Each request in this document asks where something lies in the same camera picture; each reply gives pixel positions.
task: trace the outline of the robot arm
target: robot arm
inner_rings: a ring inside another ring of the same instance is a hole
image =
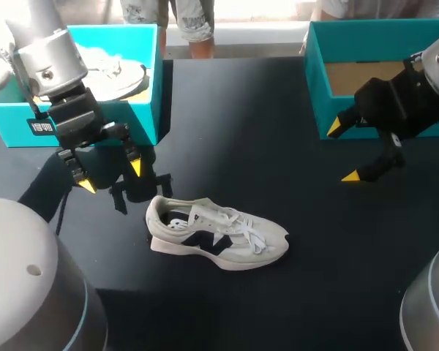
[[[72,171],[77,184],[95,192],[77,158],[76,148],[105,139],[118,139],[128,160],[140,175],[140,152],[130,138],[129,127],[108,121],[82,79],[88,70],[63,23],[53,0],[8,0],[4,19],[15,47],[12,65],[17,80],[28,86],[28,103],[36,118],[50,117],[61,149],[58,154]],[[41,113],[31,95],[49,96],[51,107]]]
[[[423,69],[413,64],[421,61]],[[376,181],[393,167],[403,167],[401,142],[439,122],[439,39],[404,61],[391,80],[372,78],[355,94],[355,104],[338,114],[328,136],[337,138],[351,127],[375,127],[383,153],[357,168],[343,181]]]

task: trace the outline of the person's leg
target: person's leg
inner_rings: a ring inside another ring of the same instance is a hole
[[[214,56],[214,0],[176,0],[171,2],[177,26],[189,42],[193,59]]]
[[[120,0],[120,3],[125,23],[157,23],[159,26],[160,50],[164,56],[166,28],[169,21],[168,0]]]

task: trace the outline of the shoe tongue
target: shoe tongue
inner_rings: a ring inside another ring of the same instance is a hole
[[[191,225],[197,221],[199,218],[209,219],[215,222],[221,222],[221,217],[218,215],[218,211],[212,210],[211,208],[202,206],[202,205],[194,205],[190,210],[189,221],[188,224]]]

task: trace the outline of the person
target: person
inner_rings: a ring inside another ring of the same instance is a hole
[[[317,0],[310,20],[383,18],[439,18],[439,0]]]
[[[189,42],[193,59],[212,59],[214,55],[214,0],[121,0],[125,23],[157,23],[160,48],[166,49],[169,3],[182,37]]]

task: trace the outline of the shoe insole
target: shoe insole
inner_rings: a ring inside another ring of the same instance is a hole
[[[189,222],[189,214],[182,210],[171,210],[160,216],[161,222],[171,228],[183,230],[187,228]]]

